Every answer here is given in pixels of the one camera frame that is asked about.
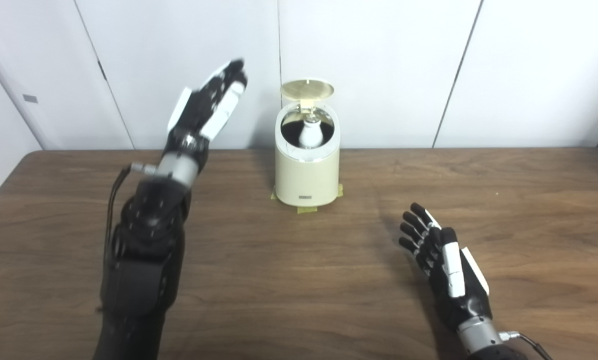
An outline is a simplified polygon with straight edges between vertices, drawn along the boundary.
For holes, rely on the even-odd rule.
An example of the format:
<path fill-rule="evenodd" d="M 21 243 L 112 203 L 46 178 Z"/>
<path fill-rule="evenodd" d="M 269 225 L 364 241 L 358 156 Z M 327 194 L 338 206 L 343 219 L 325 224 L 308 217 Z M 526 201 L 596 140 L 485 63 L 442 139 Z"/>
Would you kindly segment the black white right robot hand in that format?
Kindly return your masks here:
<path fill-rule="evenodd" d="M 456 230 L 441 226 L 416 202 L 402 219 L 398 244 L 426 276 L 443 324 L 455 331 L 472 318 L 492 320 L 488 283 L 467 248 L 461 248 Z"/>

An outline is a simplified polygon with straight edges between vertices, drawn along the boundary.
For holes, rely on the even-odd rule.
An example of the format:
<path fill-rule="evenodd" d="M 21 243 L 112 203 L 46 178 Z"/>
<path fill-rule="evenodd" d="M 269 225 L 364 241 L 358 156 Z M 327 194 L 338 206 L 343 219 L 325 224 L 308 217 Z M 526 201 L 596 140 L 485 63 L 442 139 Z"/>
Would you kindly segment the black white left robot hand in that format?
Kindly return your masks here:
<path fill-rule="evenodd" d="M 175 139 L 206 145 L 224 129 L 248 86 L 245 61 L 236 58 L 215 70 L 197 89 L 185 87 L 168 121 L 164 153 L 180 151 Z"/>

